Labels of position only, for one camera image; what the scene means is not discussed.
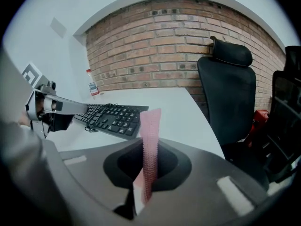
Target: red object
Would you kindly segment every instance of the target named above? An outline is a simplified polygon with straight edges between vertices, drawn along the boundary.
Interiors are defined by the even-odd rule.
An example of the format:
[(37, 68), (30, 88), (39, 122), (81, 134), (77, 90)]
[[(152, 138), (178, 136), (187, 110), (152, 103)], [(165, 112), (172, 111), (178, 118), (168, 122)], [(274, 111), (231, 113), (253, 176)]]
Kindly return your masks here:
[(267, 110), (257, 110), (254, 112), (254, 117), (253, 117), (253, 125), (251, 128), (251, 131), (249, 135), (246, 137), (244, 140), (244, 143), (248, 146), (252, 146), (252, 140), (256, 133), (261, 130), (264, 126), (265, 123), (267, 122), (269, 118), (269, 112)]

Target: chair headrest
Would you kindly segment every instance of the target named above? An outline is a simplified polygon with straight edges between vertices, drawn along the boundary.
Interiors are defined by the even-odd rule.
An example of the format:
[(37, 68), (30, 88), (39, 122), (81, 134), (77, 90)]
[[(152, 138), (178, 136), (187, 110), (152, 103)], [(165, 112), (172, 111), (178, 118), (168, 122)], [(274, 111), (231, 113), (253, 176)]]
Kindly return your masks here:
[(239, 44), (227, 43), (210, 37), (213, 40), (213, 58), (219, 61), (239, 66), (250, 66), (253, 58), (247, 47)]

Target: cable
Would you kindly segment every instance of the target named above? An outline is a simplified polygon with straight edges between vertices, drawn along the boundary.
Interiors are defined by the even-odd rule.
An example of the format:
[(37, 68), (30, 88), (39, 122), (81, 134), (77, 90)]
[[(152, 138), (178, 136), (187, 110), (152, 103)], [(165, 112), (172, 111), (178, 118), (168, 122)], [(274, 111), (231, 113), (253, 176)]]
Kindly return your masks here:
[[(85, 127), (85, 130), (86, 131), (89, 131), (89, 132), (92, 132), (92, 131), (95, 131), (94, 127), (95, 125), (98, 123), (99, 119), (102, 117), (102, 115), (111, 107), (111, 106), (114, 106), (114, 105), (118, 105), (118, 104), (105, 104), (105, 105), (102, 105), (92, 116), (91, 118), (86, 122), (86, 127)], [(99, 116), (97, 117), (97, 119), (94, 121), (94, 123), (92, 125), (90, 125), (90, 122), (95, 118), (95, 116), (98, 114)]]

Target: white label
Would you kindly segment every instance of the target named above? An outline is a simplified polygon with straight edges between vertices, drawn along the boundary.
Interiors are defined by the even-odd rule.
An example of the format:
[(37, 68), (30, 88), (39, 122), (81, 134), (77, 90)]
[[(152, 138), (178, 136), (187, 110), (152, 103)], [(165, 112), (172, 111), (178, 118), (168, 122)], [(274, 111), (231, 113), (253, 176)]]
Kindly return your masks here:
[(91, 94), (98, 93), (97, 85), (95, 82), (89, 84)]

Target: plastic bottle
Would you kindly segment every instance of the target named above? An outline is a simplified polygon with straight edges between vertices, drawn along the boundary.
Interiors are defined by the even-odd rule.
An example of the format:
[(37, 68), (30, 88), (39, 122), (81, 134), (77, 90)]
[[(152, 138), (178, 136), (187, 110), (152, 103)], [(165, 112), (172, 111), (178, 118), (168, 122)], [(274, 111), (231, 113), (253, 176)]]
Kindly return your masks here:
[(89, 85), (89, 88), (90, 88), (90, 93), (91, 93), (93, 99), (96, 99), (96, 96), (99, 94), (96, 82), (94, 82), (94, 80), (93, 80), (91, 70), (88, 69), (88, 70), (86, 70), (86, 72), (89, 76), (89, 84), (88, 85)]

